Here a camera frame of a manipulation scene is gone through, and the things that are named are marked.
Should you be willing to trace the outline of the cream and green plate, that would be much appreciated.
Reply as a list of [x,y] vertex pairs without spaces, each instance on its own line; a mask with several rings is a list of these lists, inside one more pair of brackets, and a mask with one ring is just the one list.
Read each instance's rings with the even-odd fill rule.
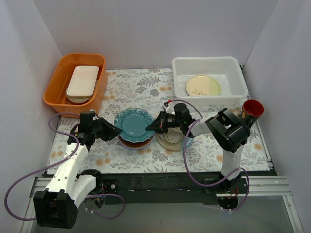
[[207,75],[195,75],[186,82],[186,92],[189,96],[217,96],[220,95],[219,83]]

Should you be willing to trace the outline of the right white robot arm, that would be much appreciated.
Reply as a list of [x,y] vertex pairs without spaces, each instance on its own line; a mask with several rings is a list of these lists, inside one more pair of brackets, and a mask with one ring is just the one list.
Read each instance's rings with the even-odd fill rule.
[[184,103],[176,104],[173,109],[173,114],[161,111],[158,117],[146,127],[146,130],[164,134],[169,128],[179,128],[186,138],[211,133],[223,149],[219,178],[208,184],[198,182],[191,175],[186,159],[184,159],[186,171],[190,179],[201,187],[218,186],[226,193],[233,192],[241,179],[242,150],[250,135],[248,126],[227,108],[219,111],[215,116],[198,120],[192,118]]

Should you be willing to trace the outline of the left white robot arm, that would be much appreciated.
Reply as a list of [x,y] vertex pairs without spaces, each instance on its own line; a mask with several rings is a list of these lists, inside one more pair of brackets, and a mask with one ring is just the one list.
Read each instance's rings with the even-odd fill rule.
[[75,225],[78,208],[85,199],[93,199],[99,206],[104,204],[104,183],[100,180],[100,171],[78,171],[96,139],[107,142],[121,132],[121,129],[98,117],[95,111],[80,113],[79,123],[68,134],[64,162],[60,163],[44,190],[34,195],[39,226],[71,229]]

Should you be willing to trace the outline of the teal scalloped plate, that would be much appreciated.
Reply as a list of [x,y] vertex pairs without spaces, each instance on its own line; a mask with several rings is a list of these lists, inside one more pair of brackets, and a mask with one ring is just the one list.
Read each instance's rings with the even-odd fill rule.
[[119,112],[114,124],[122,132],[119,136],[132,143],[143,142],[150,139],[155,132],[146,128],[154,121],[154,118],[146,110],[140,108],[127,108]]

